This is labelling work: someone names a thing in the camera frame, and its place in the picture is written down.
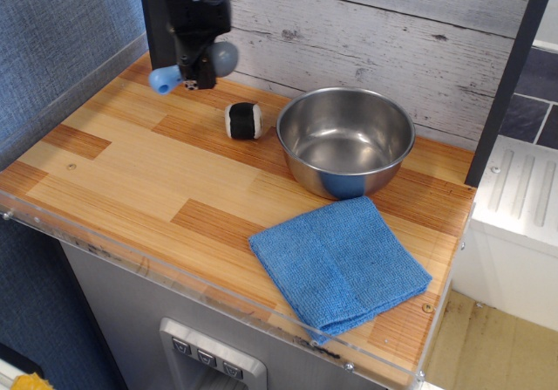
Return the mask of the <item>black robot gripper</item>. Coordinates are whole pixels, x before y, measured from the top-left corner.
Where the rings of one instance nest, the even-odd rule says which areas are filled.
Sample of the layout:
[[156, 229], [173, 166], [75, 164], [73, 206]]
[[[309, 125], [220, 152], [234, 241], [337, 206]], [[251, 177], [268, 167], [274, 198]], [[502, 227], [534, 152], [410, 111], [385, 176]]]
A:
[[216, 74], [205, 50], [217, 37], [231, 31], [230, 0], [164, 2], [184, 86], [188, 90], [213, 89]]

